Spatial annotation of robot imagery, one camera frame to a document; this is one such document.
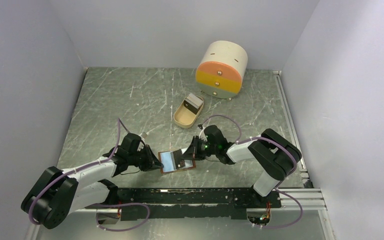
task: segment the yellow drawer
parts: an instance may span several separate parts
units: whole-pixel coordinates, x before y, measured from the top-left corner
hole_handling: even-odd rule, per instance
[[[242,87],[241,82],[230,80],[218,75],[213,75],[203,71],[196,71],[196,81],[216,89],[225,90],[231,93],[239,93]]]

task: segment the wire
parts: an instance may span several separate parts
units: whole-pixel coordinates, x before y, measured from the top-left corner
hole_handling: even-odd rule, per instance
[[[253,140],[263,140],[263,141],[266,141],[270,144],[273,144],[275,145],[278,149],[282,150],[289,158],[290,158],[290,161],[292,162],[293,164],[293,168],[288,172],[288,176],[291,175],[296,169],[297,169],[297,161],[295,160],[294,156],[292,156],[292,154],[286,150],[283,146],[281,146],[279,143],[271,140],[271,139],[268,139],[266,137],[262,137],[262,136],[255,136],[255,137],[251,137],[249,139],[246,139],[246,140],[243,140],[243,141],[240,141],[240,142],[237,142],[236,144],[244,144],[244,143],[247,143],[249,141],[253,141]],[[274,190],[276,192],[278,192],[279,194],[282,194],[282,195],[285,195],[287,196],[288,198],[294,200],[298,206],[299,206],[299,216],[297,219],[295,219],[294,221],[288,223],[288,224],[284,224],[284,225],[280,225],[280,226],[261,226],[263,229],[282,229],[282,228],[286,228],[286,227],[289,227],[289,226],[292,226],[294,224],[296,224],[299,220],[301,220],[301,218],[303,217],[303,214],[304,214],[304,210],[303,210],[303,206],[301,206],[300,202],[293,196],[287,194],[286,192],[283,192],[281,190],[279,190],[279,185],[282,183],[283,181],[280,181],[275,187],[274,187]]]
[[[130,231],[130,230],[133,230],[133,229],[137,229],[139,228],[140,226],[142,226],[144,223],[146,223],[148,221],[148,219],[150,218],[150,214],[151,214],[151,211],[150,211],[150,207],[144,203],[141,203],[141,202],[131,202],[131,203],[123,203],[123,204],[115,204],[115,205],[106,205],[106,204],[94,204],[94,206],[96,207],[102,207],[102,208],[121,208],[121,207],[127,207],[127,206],[141,206],[141,207],[144,207],[146,208],[146,217],[145,219],[139,223],[138,225],[136,226],[132,226],[132,227],[129,227],[129,228],[125,228],[125,229],[111,229],[111,228],[106,228],[106,227],[103,227],[99,224],[98,222],[98,215],[96,215],[96,227],[104,230],[104,231],[109,231],[109,232],[126,232],[126,231]]]
[[[223,115],[223,114],[214,114],[214,115],[209,116],[207,119],[205,119],[204,122],[202,122],[202,124],[204,125],[208,120],[210,120],[213,117],[223,117],[225,119],[229,119],[230,121],[232,121],[232,123],[234,123],[236,125],[237,129],[239,130],[239,136],[236,138],[235,142],[239,141],[239,139],[241,139],[241,137],[242,137],[241,126],[239,126],[239,123],[237,123],[233,118],[231,118],[229,116],[226,116],[226,115]]]
[[[137,171],[134,171],[134,172],[128,172],[128,173],[120,173],[120,175],[127,175],[127,174],[137,174],[139,173],[141,170],[137,170]]]
[[[120,119],[120,118],[118,118],[118,121],[119,121],[119,123],[121,123],[121,125],[123,126],[123,128],[124,128],[124,130],[126,130],[126,132],[129,134],[130,133],[130,131],[127,129],[127,127],[125,126],[125,124],[123,123],[123,121]]]
[[[34,224],[34,225],[40,225],[41,224],[40,222],[36,221],[35,218],[33,217],[33,209],[35,209],[36,204],[41,199],[41,197],[46,193],[46,191],[48,191],[59,180],[61,180],[62,178],[66,177],[68,175],[76,173],[78,171],[90,168],[92,166],[95,166],[95,165],[98,165],[98,164],[101,164],[101,163],[106,163],[106,162],[108,162],[114,156],[114,154],[116,153],[117,147],[119,145],[119,142],[120,142],[120,132],[121,132],[120,124],[129,133],[129,131],[127,130],[126,126],[123,124],[122,120],[120,118],[118,118],[118,120],[117,120],[117,128],[118,128],[117,141],[115,143],[114,149],[112,150],[111,154],[109,155],[109,157],[107,159],[102,160],[102,161],[92,161],[92,162],[90,162],[88,164],[85,164],[85,165],[80,166],[78,168],[75,168],[73,170],[67,171],[67,172],[63,173],[62,175],[60,175],[59,177],[55,178],[45,188],[43,188],[42,191],[39,192],[39,194],[36,196],[36,198],[34,198],[33,202],[31,203],[30,208],[28,209],[28,219],[30,220],[30,222],[32,224]]]
[[[208,159],[207,157],[205,157],[205,160],[209,161],[209,162],[217,162],[217,163],[222,163],[221,161],[217,161],[217,160],[210,160]]]

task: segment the gray marble surface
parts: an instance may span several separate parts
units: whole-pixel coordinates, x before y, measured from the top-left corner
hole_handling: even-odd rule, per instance
[[[189,129],[173,122],[173,114],[189,93],[203,97],[204,108]],[[242,138],[256,136],[272,128],[291,140],[281,96],[271,71],[247,70],[239,94],[232,100],[201,93],[192,68],[91,67],[88,69],[80,96],[72,115],[58,168],[72,168],[96,160],[114,147],[117,117],[136,134],[146,132],[145,142],[155,155],[161,151],[189,146],[198,135],[197,125],[212,114],[235,119],[242,128]],[[233,141],[238,136],[235,125],[227,119],[214,117],[224,136]],[[235,165],[197,161],[192,170],[162,175],[159,170],[118,175],[110,180],[119,187],[148,188],[210,188],[250,187],[260,176],[257,161]],[[124,173],[135,172],[130,166]],[[281,185],[302,188],[299,171]]]

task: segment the metal frame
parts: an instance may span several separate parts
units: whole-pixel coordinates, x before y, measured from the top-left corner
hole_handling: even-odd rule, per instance
[[[300,143],[298,142],[297,131],[295,130],[295,126],[291,117],[291,112],[289,111],[288,102],[285,96],[284,88],[282,86],[281,76],[279,76],[279,73],[275,74],[275,72],[273,72],[273,74],[274,74],[276,85],[277,85],[277,91],[281,96],[280,101],[282,102],[282,106],[284,106],[283,112],[286,117],[286,123],[289,128],[289,134],[292,140],[292,144],[294,144],[301,151],[301,146],[300,146]],[[304,162],[304,157],[302,157],[299,166],[302,169],[307,169],[306,163]]]

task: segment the small tray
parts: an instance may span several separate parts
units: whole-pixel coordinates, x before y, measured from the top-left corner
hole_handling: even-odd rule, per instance
[[[191,110],[185,107],[185,100],[187,97],[188,96],[186,96],[184,100],[180,103],[180,106],[177,108],[173,116],[176,125],[184,129],[188,129],[192,127],[192,125],[194,125],[195,121],[197,120],[198,116],[204,108],[204,99],[200,96],[197,96],[199,99],[202,100],[202,105],[199,107],[199,110],[196,114],[193,113]]]

